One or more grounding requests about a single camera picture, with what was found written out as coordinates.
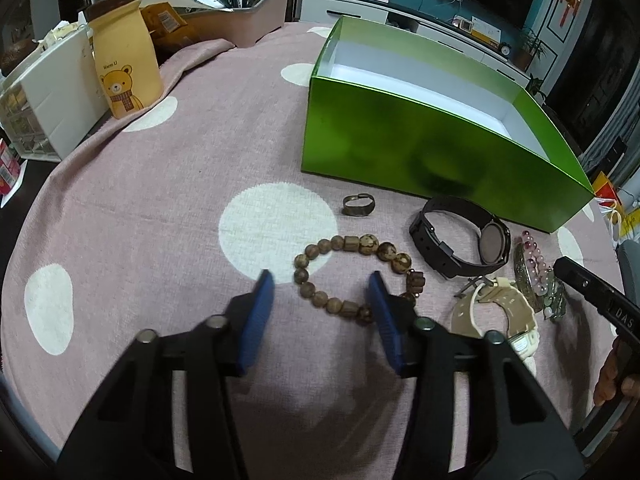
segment cartoon bear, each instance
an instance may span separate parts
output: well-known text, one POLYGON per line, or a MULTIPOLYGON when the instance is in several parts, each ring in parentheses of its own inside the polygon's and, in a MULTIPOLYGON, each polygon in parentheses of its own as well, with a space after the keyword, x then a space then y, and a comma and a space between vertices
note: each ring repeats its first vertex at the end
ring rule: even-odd
POLYGON ((125 65, 122 70, 112 70, 100 76, 100 81, 111 99, 111 110, 116 119, 144 108, 140 99, 131 91, 133 86, 131 72, 131 65, 125 65))

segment hand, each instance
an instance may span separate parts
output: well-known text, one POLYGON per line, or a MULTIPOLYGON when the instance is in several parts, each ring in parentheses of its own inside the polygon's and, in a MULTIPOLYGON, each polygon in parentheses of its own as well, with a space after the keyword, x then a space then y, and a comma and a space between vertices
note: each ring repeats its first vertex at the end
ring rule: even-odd
MULTIPOLYGON (((600 370, 600 379, 596 384, 596 389, 593 394, 593 402, 596 406, 602 406, 608 400, 613 399, 616 396, 616 377, 618 376, 618 359, 616 352, 618 351, 618 345, 620 344, 620 338, 616 338, 613 342, 613 350, 609 353, 604 366, 600 370)), ((632 375, 625 378, 622 381, 620 389, 627 397, 633 397, 635 401, 632 403, 636 405, 638 399, 640 399, 640 376, 632 375)), ((627 417, 623 416, 621 422, 624 422, 627 417)))

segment brown bead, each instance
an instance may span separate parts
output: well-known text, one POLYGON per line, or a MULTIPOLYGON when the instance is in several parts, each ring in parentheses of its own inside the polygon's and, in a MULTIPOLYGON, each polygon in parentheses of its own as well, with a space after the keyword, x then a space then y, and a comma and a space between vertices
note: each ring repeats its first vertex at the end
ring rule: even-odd
POLYGON ((306 272, 306 269, 296 269, 293 273, 293 281, 299 285, 302 285, 309 279, 309 273, 306 272))
POLYGON ((382 242, 376 251, 378 259, 390 262, 396 257, 396 246, 391 242, 382 242))
POLYGON ((356 317, 359 310, 360 306, 357 303, 354 303, 353 301, 344 301, 342 303, 340 315, 342 317, 356 317))
POLYGON ((324 307, 327 301, 329 301, 329 296, 322 290, 318 290, 311 298, 311 303, 318 308, 324 307))
POLYGON ((373 312, 369 305, 363 305, 358 310, 358 321, 363 323, 373 323, 373 312))
POLYGON ((364 235, 360 237, 360 254, 371 256, 378 250, 379 246, 380 242, 374 235, 364 235))
POLYGON ((355 253, 360 247, 360 239, 357 236, 344 237, 344 250, 355 253))
POLYGON ((318 249, 320 249, 320 254, 327 254, 331 250, 331 242, 323 238, 318 242, 318 249))
POLYGON ((415 306, 415 296, 409 292, 403 292, 402 294, 400 294, 401 298, 405 298, 409 303, 411 303, 411 306, 414 307, 415 306))
POLYGON ((391 260, 391 268, 397 274, 404 274, 411 269, 411 256, 406 253, 396 254, 396 257, 391 260))
POLYGON ((300 285, 300 296, 308 300, 316 293, 316 286, 311 282, 305 282, 300 285))
POLYGON ((339 298, 329 298, 326 302, 326 311, 329 314, 338 314, 342 309, 342 300, 339 298))
POLYGON ((309 244, 305 247, 305 254, 310 260, 315 260, 320 254, 320 249, 315 244, 309 244))
POLYGON ((306 257, 306 254, 299 254, 293 260, 293 264, 299 269, 305 269, 309 264, 309 258, 306 257))
POLYGON ((424 273, 412 270, 406 275, 406 291, 411 294, 422 294, 424 290, 424 273))
POLYGON ((331 238, 331 248, 334 251, 341 251, 344 249, 344 238, 339 235, 335 235, 331 238))

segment yellow bottle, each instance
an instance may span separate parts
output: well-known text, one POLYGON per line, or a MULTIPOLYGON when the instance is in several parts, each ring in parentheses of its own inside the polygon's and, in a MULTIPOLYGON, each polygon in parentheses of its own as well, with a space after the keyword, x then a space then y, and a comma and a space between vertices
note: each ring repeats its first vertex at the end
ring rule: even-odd
POLYGON ((94 30, 95 67, 114 117, 153 104, 164 90, 141 0, 99 0, 84 11, 94 30))

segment drawer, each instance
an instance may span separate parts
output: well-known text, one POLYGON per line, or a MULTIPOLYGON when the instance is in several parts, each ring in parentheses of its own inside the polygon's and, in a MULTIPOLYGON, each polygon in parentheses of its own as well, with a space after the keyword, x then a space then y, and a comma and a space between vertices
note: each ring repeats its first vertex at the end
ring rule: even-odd
POLYGON ((301 22, 335 23, 343 15, 363 18, 370 22, 386 23, 388 12, 343 0, 302 0, 301 22))
POLYGON ((484 54, 484 58, 482 59, 482 64, 485 64, 493 68, 494 70, 497 70, 502 75, 507 76, 509 79, 511 79, 512 81, 515 81, 518 85, 522 86, 523 88, 526 88, 527 84, 529 83, 529 78, 527 78, 526 76, 523 76, 520 72, 512 68, 510 65, 507 65, 506 63, 503 63, 500 60, 495 59, 495 57, 491 56, 490 54, 484 54))
POLYGON ((482 61, 482 58, 484 57, 484 52, 482 52, 482 50, 477 49, 473 45, 465 43, 465 41, 452 38, 448 34, 444 34, 443 32, 435 30, 434 28, 425 27, 424 25, 420 24, 418 25, 417 34, 424 38, 429 38, 430 40, 437 41, 438 43, 446 45, 453 50, 457 50, 458 52, 461 52, 465 56, 469 56, 476 61, 482 61))

